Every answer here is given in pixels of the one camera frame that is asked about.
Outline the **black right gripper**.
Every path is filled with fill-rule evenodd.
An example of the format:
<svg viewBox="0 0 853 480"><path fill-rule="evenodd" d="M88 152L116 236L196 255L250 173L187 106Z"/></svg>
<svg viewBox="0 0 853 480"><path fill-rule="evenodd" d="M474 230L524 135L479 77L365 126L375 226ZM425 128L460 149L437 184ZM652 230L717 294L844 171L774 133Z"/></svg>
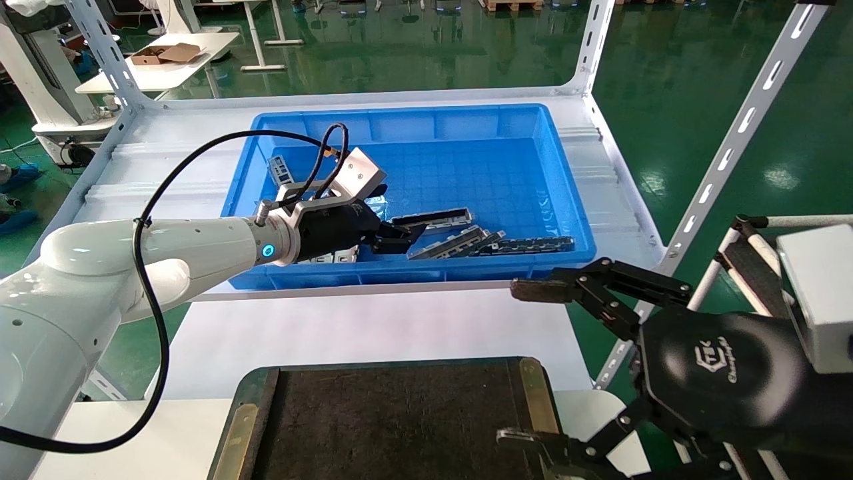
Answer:
<svg viewBox="0 0 853 480"><path fill-rule="evenodd" d="M653 306L688 304L688 283L607 257L512 280L527 303L578 303L623 341L640 341L646 394L682 432L719 441L771 444L807 378L807 357L786 320L734 312L660 312L640 326L621 294ZM548 479L652 479L636 430L651 404L613 394L527 395L529 423L504 427L496 442L524 450Z"/></svg>

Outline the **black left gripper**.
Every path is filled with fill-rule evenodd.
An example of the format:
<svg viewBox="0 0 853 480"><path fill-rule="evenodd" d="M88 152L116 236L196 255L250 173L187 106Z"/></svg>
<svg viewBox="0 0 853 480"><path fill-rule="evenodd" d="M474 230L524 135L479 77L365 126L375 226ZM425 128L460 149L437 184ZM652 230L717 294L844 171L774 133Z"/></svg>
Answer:
<svg viewBox="0 0 853 480"><path fill-rule="evenodd" d="M367 195L366 203L384 201L387 189L387 185L377 185ZM305 213L298 230L301 238L298 261L301 262L363 243L371 243L374 254L406 254L427 226L381 223L367 204L351 203Z"/></svg>

